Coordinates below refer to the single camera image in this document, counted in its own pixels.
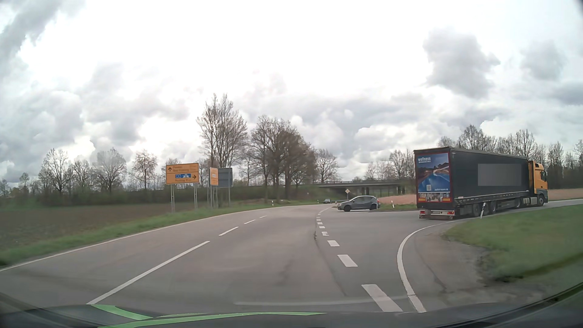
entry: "orange direction sign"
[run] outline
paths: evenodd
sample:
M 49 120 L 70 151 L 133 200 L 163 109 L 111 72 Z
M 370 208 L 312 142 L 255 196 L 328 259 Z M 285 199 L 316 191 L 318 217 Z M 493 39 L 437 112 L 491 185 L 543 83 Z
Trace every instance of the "orange direction sign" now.
M 198 163 L 166 165 L 166 184 L 199 182 Z
M 210 185 L 211 186 L 219 185 L 219 169 L 210 168 Z

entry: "curved road edge line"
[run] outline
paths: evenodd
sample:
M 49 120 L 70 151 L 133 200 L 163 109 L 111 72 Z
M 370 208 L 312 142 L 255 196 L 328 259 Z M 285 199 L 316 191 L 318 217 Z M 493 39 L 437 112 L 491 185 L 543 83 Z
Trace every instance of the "curved road edge line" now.
M 83 247 L 79 247 L 79 248 L 74 248 L 74 249 L 66 250 L 64 252 L 60 252 L 60 253 L 57 253 L 57 254 L 53 254 L 53 255 L 41 257 L 40 259 L 34 259 L 34 260 L 22 262 L 22 263 L 17 263 L 17 264 L 14 264 L 12 266 L 9 266 L 9 267 L 0 268 L 0 272 L 6 271 L 6 270 L 10 270 L 10 269 L 13 269 L 13 268 L 18 268 L 18 267 L 21 267 L 21 266 L 25 266 L 27 264 L 35 263 L 35 262 L 38 262 L 38 261 L 51 259 L 53 257 L 57 257 L 57 256 L 60 256 L 60 255 L 65 255 L 65 254 L 77 252 L 78 250 L 88 249 L 88 248 L 91 248 L 91 247 L 100 246 L 100 245 L 103 245 L 103 244 L 115 242 L 115 241 L 118 241 L 118 240 L 121 240 L 121 239 L 126 239 L 126 238 L 130 238 L 130 237 L 134 237 L 134 236 L 139 236 L 139 235 L 143 235 L 144 233 L 154 232 L 154 231 L 158 231 L 158 230 L 162 230 L 162 229 L 166 229 L 166 228 L 172 228 L 173 226 L 179 226 L 179 225 L 183 225 L 183 224 L 187 224 L 187 223 L 198 222 L 198 221 L 202 221 L 202 220 L 206 220 L 206 219 L 218 218 L 218 217 L 222 217 L 222 216 L 225 216 L 225 215 L 238 214 L 238 213 L 242 213 L 242 212 L 253 212 L 253 211 L 273 210 L 274 208 L 282 208 L 282 207 L 298 207 L 298 206 L 313 206 L 313 205 L 319 205 L 319 204 L 288 205 L 288 206 L 278 206 L 278 207 L 256 208 L 254 210 L 246 210 L 246 211 L 240 211 L 240 212 L 232 212 L 232 213 L 219 214 L 219 215 L 215 215 L 215 216 L 212 216 L 212 217 L 207 217 L 207 218 L 202 218 L 202 219 L 197 219 L 197 220 L 192 220 L 192 221 L 187 221 L 187 222 L 181 222 L 181 223 L 173 224 L 173 225 L 161 226 L 161 227 L 156 228 L 156 229 L 146 230 L 146 231 L 142 231 L 142 232 L 138 232 L 138 233 L 133 233 L 131 235 L 117 237 L 117 238 L 114 238 L 114 239 L 106 240 L 104 242 L 100 242 L 100 243 L 96 243 L 96 244 L 92 244 L 92 245 L 87 245 L 87 246 L 83 246 Z

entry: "solid white line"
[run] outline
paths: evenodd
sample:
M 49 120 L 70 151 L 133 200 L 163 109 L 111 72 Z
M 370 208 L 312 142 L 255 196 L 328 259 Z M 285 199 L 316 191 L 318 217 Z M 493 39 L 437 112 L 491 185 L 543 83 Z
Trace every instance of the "solid white line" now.
M 403 312 L 403 310 L 388 297 L 382 289 L 375 285 L 362 285 L 364 290 L 373 298 L 373 301 L 377 303 L 378 307 L 381 308 L 383 312 Z
M 397 268 L 399 269 L 399 275 L 401 276 L 401 281 L 403 282 L 403 286 L 405 287 L 405 291 L 407 292 L 407 296 L 409 297 L 409 300 L 411 301 L 411 303 L 413 304 L 413 306 L 415 307 L 417 312 L 426 312 L 427 310 L 425 310 L 425 307 L 421 303 L 421 300 L 415 294 L 413 287 L 411 287 L 411 284 L 409 283 L 409 280 L 407 279 L 407 274 L 405 273 L 405 267 L 403 266 L 403 248 L 405 247 L 405 243 L 407 242 L 407 240 L 409 240 L 409 238 L 411 238 L 411 236 L 413 236 L 414 234 L 416 234 L 417 232 L 419 232 L 423 229 L 431 228 L 432 226 L 436 226 L 436 225 L 448 224 L 448 223 L 452 223 L 452 222 L 461 222 L 464 220 L 467 220 L 467 219 L 443 222 L 443 223 L 439 223 L 439 224 L 426 226 L 425 228 L 421 228 L 419 230 L 415 230 L 412 233 L 410 233 L 409 236 L 405 237 L 405 239 L 403 239 L 403 241 L 399 245 L 399 250 L 397 251 Z
M 139 276 L 137 276 L 137 277 L 135 277 L 135 278 L 132 278 L 132 279 L 130 279 L 130 280 L 128 280 L 128 281 L 126 281 L 126 282 L 124 282 L 123 284 L 121 284 L 121 285 L 119 285 L 119 286 L 115 287 L 115 288 L 114 288 L 114 289 L 112 289 L 111 291 L 108 291 L 108 292 L 106 292 L 106 293 L 105 293 L 105 294 L 103 294 L 102 296 L 99 296 L 99 297 L 97 297 L 97 298 L 95 298 L 95 299 L 93 299 L 93 300 L 89 301 L 87 304 L 95 304 L 95 303 L 97 303 L 97 302 L 99 302 L 99 301 L 102 301 L 102 300 L 103 300 L 104 298 L 106 298 L 106 297 L 112 296 L 112 295 L 113 295 L 113 294 L 115 294 L 116 292 L 118 292 L 118 291 L 120 291 L 120 290 L 124 289 L 125 287 L 127 287 L 127 286 L 129 286 L 129 285 L 131 285 L 131 284 L 135 283 L 136 281 L 138 281 L 138 280 L 140 280 L 141 278 L 143 278 L 143 277 L 147 276 L 148 274 L 150 274 L 150 273 L 152 273 L 152 272 L 154 272 L 154 271 L 158 270 L 159 268 L 161 268 L 161 267 L 165 266 L 166 264 L 168 264 L 168 263 L 170 263 L 170 262 L 172 262 L 172 261 L 174 261 L 174 260 L 178 259 L 178 258 L 179 258 L 179 257 L 181 257 L 181 256 L 185 256 L 186 254 L 188 254 L 188 253 L 192 252 L 193 250 L 195 250 L 195 249 L 197 249 L 197 248 L 199 248 L 199 247 L 201 247 L 201 246 L 203 246 L 203 245 L 205 245 L 205 244 L 207 244 L 207 243 L 209 243 L 209 242 L 210 242 L 210 240 L 207 240 L 206 242 L 200 243 L 200 244 L 198 244 L 198 245 L 194 246 L 193 248 L 190 248 L 190 249 L 188 249 L 188 250 L 185 250 L 184 252 L 182 252 L 182 253 L 180 253 L 180 254 L 178 254 L 178 255 L 174 256 L 172 259 L 170 259 L 170 260 L 167 260 L 167 261 L 165 261 L 165 262 L 162 262 L 162 263 L 158 264 L 157 266 L 155 266 L 155 267 L 151 268 L 150 270 L 148 270 L 148 271 L 146 271 L 146 272 L 142 273 L 141 275 L 139 275 Z
M 239 227 L 238 227 L 238 226 L 236 226 L 235 228 L 229 229 L 229 230 L 227 230 L 227 231 L 225 231 L 225 232 L 221 233 L 219 236 L 224 236 L 226 233 L 228 233 L 228 232 L 231 232 L 231 231 L 233 231 L 233 230 L 235 230 L 235 229 L 237 229 L 237 228 L 239 228 Z
M 306 206 L 306 205 L 290 205 L 290 206 L 285 206 L 285 207 L 298 207 L 298 206 Z M 142 235 L 144 233 L 149 233 L 149 232 L 154 232 L 154 231 L 158 231 L 158 230 L 162 230 L 162 229 L 172 228 L 174 226 L 179 226 L 179 225 L 183 225 L 183 224 L 189 224 L 189 223 L 193 223 L 193 222 L 199 222 L 199 221 L 203 221 L 203 220 L 207 220 L 207 219 L 214 219 L 214 218 L 222 217 L 222 216 L 225 216 L 225 215 L 240 214 L 242 212 L 263 211 L 263 210 L 272 210 L 272 209 L 273 209 L 273 207 L 257 208 L 255 210 L 246 210 L 246 211 L 241 211 L 241 212 L 233 212 L 233 213 L 220 214 L 220 215 L 215 215 L 214 217 L 202 218 L 202 219 L 198 219 L 198 220 L 192 220 L 192 221 L 182 222 L 182 223 L 178 223 L 178 224 L 162 226 L 160 228 L 156 228 L 156 229 L 152 229 L 152 230 L 148 230 L 148 231 L 142 231 L 142 232 L 134 233 L 134 234 L 127 235 L 127 236 L 110 239 L 110 240 L 107 240 L 105 242 L 100 242 L 100 243 L 96 243 L 96 244 L 93 244 L 93 245 L 87 245 L 87 246 L 84 246 L 84 247 L 67 250 L 65 252 L 60 252 L 60 253 L 53 254 L 53 255 L 50 255 L 50 256 L 41 257 L 40 259 L 35 259 L 35 260 L 32 260 L 32 261 L 26 261 L 26 262 L 14 264 L 13 266 L 9 266 L 7 268 L 0 269 L 0 272 L 6 271 L 6 270 L 10 270 L 10 269 L 13 269 L 13 268 L 18 268 L 18 267 L 21 267 L 21 266 L 25 266 L 27 264 L 35 263 L 35 262 L 38 262 L 38 261 L 51 259 L 53 257 L 57 257 L 57 256 L 60 256 L 60 255 L 65 255 L 65 254 L 77 252 L 78 250 L 88 249 L 88 248 L 91 248 L 91 247 L 95 247 L 95 246 L 99 246 L 99 245 L 103 245 L 103 244 L 107 244 L 107 243 L 111 243 L 111 242 L 116 242 L 116 241 L 121 240 L 121 239 L 130 238 L 130 237 L 134 237 L 134 236 L 139 236 L 139 235 Z
M 350 258 L 350 256 L 348 256 L 346 254 L 340 254 L 340 255 L 338 255 L 338 258 L 347 267 L 357 267 L 356 263 Z

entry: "green grass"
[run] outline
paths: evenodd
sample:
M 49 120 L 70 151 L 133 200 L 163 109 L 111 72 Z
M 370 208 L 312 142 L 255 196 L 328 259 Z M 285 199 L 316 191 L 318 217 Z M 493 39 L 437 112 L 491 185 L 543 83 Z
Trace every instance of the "green grass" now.
M 583 260 L 583 205 L 473 219 L 445 235 L 489 249 L 482 266 L 495 280 L 564 273 Z
M 315 204 L 315 201 L 289 201 L 283 205 L 307 205 Z M 162 226 L 179 224 L 182 222 L 194 221 L 198 219 L 213 217 L 221 214 L 228 214 L 241 211 L 256 210 L 260 208 L 269 208 L 269 204 L 238 205 L 233 207 L 224 207 L 218 209 L 199 208 L 196 211 L 177 212 L 173 214 L 164 214 L 156 217 L 136 219 L 130 222 L 109 225 L 104 228 L 95 229 L 75 235 L 63 236 L 55 239 L 41 240 L 29 245 L 13 247 L 0 251 L 0 266 L 9 265 L 24 259 L 35 256 L 60 252 L 75 247 L 91 245 L 104 240 L 131 235 L 133 233 L 152 230 Z
M 383 204 L 378 210 L 372 212 L 399 212 L 399 211 L 413 211 L 417 209 L 417 204 L 395 204 L 395 208 L 391 204 Z

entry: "distant car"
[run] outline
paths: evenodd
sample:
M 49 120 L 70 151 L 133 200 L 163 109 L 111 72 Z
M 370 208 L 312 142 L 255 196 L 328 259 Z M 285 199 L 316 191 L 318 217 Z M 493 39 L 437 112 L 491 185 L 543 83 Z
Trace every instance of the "distant car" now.
M 357 196 L 351 200 L 338 204 L 338 210 L 350 212 L 351 210 L 376 210 L 381 203 L 374 196 Z

